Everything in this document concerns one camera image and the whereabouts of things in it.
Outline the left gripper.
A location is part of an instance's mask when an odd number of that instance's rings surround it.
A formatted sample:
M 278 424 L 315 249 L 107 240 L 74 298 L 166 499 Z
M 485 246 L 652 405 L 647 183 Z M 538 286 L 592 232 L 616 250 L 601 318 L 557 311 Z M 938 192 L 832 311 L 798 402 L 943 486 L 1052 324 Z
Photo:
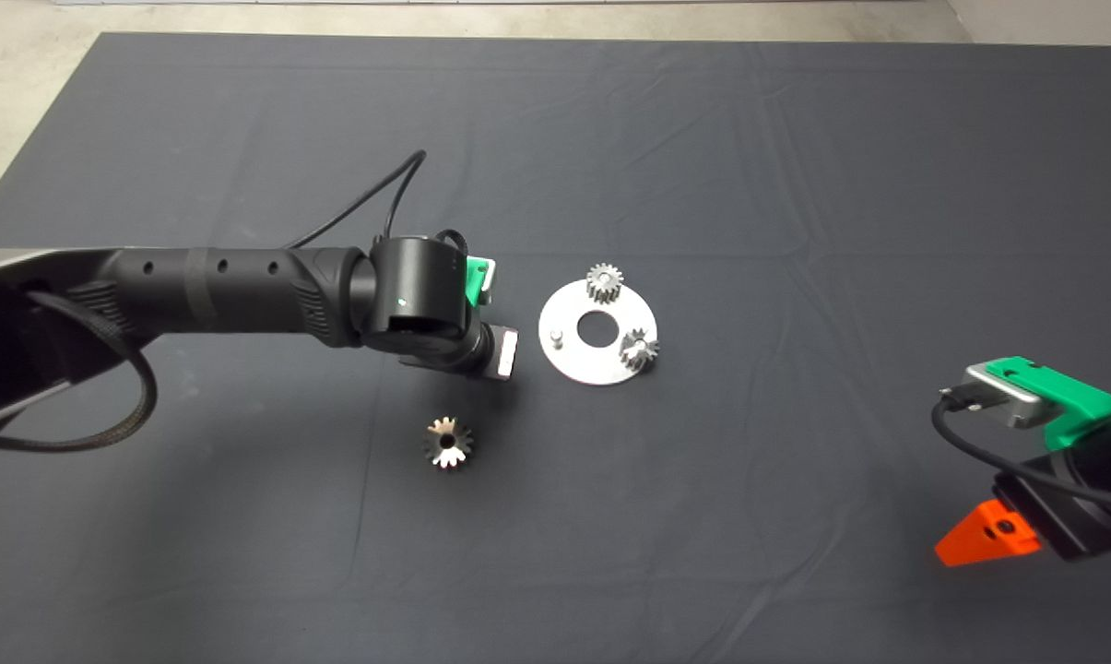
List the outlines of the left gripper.
M 411 351 L 399 364 L 466 375 L 484 381 L 509 381 L 513 375 L 520 332 L 512 326 L 472 323 L 462 338 L 426 338 L 431 349 Z

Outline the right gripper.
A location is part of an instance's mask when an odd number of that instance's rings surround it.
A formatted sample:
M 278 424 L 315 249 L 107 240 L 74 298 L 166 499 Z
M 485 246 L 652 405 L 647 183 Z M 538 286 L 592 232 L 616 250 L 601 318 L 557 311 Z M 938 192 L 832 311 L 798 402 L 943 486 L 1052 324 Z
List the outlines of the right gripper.
M 1058 480 L 1111 492 L 1111 461 L 1045 455 L 1024 463 Z M 994 562 L 1035 554 L 1043 540 L 1065 562 L 1111 551 L 1111 507 L 1074 497 L 1032 480 L 998 472 L 993 493 L 935 542 L 944 566 Z

